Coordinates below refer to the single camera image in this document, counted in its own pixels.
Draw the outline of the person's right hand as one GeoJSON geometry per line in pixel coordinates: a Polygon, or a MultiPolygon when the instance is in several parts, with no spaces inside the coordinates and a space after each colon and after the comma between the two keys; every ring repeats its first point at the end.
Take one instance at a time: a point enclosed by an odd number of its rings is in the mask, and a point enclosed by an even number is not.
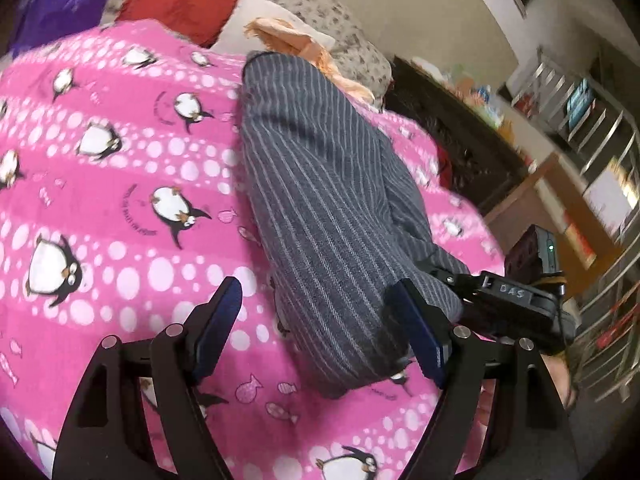
{"type": "MultiPolygon", "coordinates": [[[[555,385],[555,389],[559,393],[564,408],[569,411],[576,402],[577,390],[573,386],[570,371],[565,361],[559,356],[545,356],[543,354],[541,357],[555,385]]],[[[494,380],[485,380],[480,389],[476,419],[485,427],[488,426],[495,388],[496,382],[494,380]]]]}

